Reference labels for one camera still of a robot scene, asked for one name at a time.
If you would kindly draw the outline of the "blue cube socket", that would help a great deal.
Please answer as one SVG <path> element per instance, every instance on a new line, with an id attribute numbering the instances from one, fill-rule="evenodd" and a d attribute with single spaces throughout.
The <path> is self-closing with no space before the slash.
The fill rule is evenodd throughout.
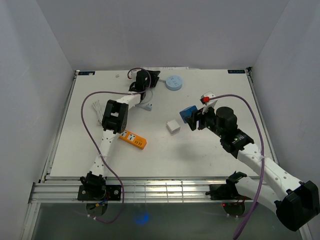
<path id="1" fill-rule="evenodd" d="M 181 117 L 181 119 L 183 120 L 183 123 L 186 124 L 187 121 L 186 119 L 191 117 L 192 112 L 197 111 L 197 107 L 195 105 L 189 106 L 185 109 L 183 109 L 182 111 L 179 112 L 179 115 Z"/>

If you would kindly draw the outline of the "round light blue power strip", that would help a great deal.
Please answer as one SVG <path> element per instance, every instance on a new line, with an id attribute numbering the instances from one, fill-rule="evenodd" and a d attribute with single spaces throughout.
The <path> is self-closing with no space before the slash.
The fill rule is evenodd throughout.
<path id="1" fill-rule="evenodd" d="M 183 86 L 183 80 L 178 75 L 171 75 L 167 77 L 165 80 L 160 79 L 159 81 L 164 83 L 165 87 L 170 91 L 178 91 Z M 149 90 L 149 92 L 150 92 L 150 98 L 145 102 L 137 104 L 136 107 L 151 112 L 153 107 L 150 101 L 153 99 L 154 92 L 153 90 Z"/>

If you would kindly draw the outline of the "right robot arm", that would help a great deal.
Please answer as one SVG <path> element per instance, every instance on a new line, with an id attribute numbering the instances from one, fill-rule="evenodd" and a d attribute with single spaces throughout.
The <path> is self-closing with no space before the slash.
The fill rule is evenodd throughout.
<path id="1" fill-rule="evenodd" d="M 237 125 L 237 117 L 229 107 L 194 109 L 183 117 L 191 130 L 208 129 L 220 138 L 222 148 L 240 162 L 250 167 L 263 186 L 245 173 L 235 172 L 225 184 L 226 194 L 256 199 L 271 210 L 289 230 L 297 231 L 320 213 L 319 189 L 312 181 L 303 182 L 264 157 L 254 140 Z"/>

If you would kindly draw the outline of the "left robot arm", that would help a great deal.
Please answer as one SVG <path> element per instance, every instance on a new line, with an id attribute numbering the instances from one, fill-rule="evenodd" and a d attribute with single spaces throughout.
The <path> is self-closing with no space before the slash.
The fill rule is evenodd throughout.
<path id="1" fill-rule="evenodd" d="M 107 158 L 114 148 L 116 139 L 121 135 L 127 127 L 129 110 L 140 104 L 146 97 L 146 92 L 156 87 L 160 77 L 159 70 L 148 70 L 142 67 L 134 67 L 127 72 L 127 77 L 134 81 L 129 86 L 128 92 L 114 91 L 95 91 L 88 94 L 80 107 L 80 117 L 85 131 L 91 139 L 97 151 L 97 157 L 94 160 L 87 176 L 81 177 L 80 181 L 86 185 L 90 180 L 101 179 L 106 180 L 107 173 L 110 172 L 118 180 L 120 177 L 107 164 Z M 98 94 L 114 94 L 122 97 L 117 100 L 108 100 L 102 113 L 101 127 L 102 140 L 97 144 L 91 134 L 84 118 L 84 107 L 87 100 Z"/>

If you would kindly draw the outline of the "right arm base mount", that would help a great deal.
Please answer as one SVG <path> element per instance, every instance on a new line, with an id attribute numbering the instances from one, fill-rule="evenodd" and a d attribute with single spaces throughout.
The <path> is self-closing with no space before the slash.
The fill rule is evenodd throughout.
<path id="1" fill-rule="evenodd" d="M 240 171 L 235 171 L 230 175 L 223 184 L 210 184 L 209 191 L 205 193 L 211 200 L 238 200 L 244 199 L 243 195 L 240 195 L 236 189 L 236 184 L 242 178 L 246 178 L 247 175 Z"/>

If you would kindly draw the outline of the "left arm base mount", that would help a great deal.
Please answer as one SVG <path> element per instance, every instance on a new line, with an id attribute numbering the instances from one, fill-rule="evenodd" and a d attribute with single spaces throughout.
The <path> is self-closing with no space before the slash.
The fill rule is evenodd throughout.
<path id="1" fill-rule="evenodd" d="M 91 171 L 80 177 L 78 201 L 119 201 L 122 188 L 119 184 L 106 184 L 106 177 L 94 175 Z"/>

